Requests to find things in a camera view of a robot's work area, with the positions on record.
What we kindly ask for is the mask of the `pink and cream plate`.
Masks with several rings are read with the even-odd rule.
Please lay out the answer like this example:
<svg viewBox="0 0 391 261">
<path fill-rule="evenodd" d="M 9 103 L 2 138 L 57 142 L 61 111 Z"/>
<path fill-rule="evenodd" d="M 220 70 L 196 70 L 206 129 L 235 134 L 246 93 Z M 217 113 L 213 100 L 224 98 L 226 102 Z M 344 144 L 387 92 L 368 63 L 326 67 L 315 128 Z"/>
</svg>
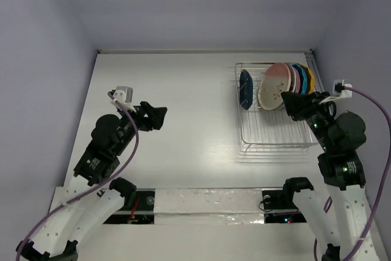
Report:
<svg viewBox="0 0 391 261">
<path fill-rule="evenodd" d="M 272 64 L 263 74 L 258 91 L 260 106 L 267 110 L 275 110 L 282 103 L 282 92 L 289 91 L 291 73 L 287 64 L 278 62 Z"/>
</svg>

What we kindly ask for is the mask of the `dark blue plate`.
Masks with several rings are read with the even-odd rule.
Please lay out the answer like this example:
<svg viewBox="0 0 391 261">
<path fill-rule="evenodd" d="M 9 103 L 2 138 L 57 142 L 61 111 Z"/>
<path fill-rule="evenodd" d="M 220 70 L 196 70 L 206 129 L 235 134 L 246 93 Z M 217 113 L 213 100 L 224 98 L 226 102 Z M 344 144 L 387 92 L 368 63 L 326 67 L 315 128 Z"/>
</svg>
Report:
<svg viewBox="0 0 391 261">
<path fill-rule="evenodd" d="M 239 103 L 244 110 L 248 110 L 253 102 L 253 80 L 247 70 L 242 70 L 239 76 Z"/>
</svg>

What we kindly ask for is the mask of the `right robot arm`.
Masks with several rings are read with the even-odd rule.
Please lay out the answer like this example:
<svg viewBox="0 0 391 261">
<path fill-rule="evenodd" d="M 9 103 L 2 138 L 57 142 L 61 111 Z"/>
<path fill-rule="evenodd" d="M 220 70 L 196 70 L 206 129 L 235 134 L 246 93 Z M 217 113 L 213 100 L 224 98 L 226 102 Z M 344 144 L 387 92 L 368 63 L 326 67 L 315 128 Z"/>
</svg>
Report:
<svg viewBox="0 0 391 261">
<path fill-rule="evenodd" d="M 365 122 L 345 111 L 337 115 L 336 97 L 329 93 L 308 95 L 283 92 L 288 116 L 305 121 L 323 152 L 318 166 L 332 201 L 337 231 L 332 231 L 328 215 L 307 178 L 286 180 L 281 200 L 302 212 L 322 250 L 323 260 L 378 260 L 370 234 L 365 175 L 357 149 L 366 141 Z"/>
</svg>

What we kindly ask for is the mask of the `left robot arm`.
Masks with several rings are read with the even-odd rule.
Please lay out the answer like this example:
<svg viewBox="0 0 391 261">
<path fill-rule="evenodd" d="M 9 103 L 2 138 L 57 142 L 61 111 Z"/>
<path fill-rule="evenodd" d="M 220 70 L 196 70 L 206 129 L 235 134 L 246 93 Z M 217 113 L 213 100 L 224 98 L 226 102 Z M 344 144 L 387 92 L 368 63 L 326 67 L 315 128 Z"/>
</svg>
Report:
<svg viewBox="0 0 391 261">
<path fill-rule="evenodd" d="M 160 130 L 166 107 L 146 101 L 127 109 L 114 99 L 119 115 L 101 116 L 92 140 L 74 168 L 75 181 L 62 203 L 50 211 L 16 248 L 16 259 L 77 260 L 82 245 L 116 211 L 138 205 L 136 186 L 119 176 L 119 156 L 141 131 Z"/>
</svg>

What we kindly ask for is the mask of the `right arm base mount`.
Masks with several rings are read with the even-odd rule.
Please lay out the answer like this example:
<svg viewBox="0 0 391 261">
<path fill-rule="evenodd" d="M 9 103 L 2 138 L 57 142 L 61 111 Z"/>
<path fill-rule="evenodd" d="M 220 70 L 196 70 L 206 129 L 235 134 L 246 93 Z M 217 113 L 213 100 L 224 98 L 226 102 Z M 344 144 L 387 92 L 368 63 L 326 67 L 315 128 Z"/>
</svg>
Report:
<svg viewBox="0 0 391 261">
<path fill-rule="evenodd" d="M 262 191 L 262 200 L 258 208 L 263 212 L 266 224 L 306 223 L 306 219 L 299 209 L 289 200 L 286 200 L 281 189 L 267 189 Z"/>
</svg>

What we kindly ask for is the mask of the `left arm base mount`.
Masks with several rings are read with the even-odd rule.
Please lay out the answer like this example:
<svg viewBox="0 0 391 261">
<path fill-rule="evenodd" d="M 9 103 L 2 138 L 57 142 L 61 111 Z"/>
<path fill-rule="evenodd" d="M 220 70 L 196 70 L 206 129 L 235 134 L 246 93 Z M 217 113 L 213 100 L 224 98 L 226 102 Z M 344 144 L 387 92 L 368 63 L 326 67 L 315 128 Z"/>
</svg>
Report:
<svg viewBox="0 0 391 261">
<path fill-rule="evenodd" d="M 132 206 L 123 207 L 111 215 L 104 224 L 154 224 L 155 190 L 140 189 Z"/>
</svg>

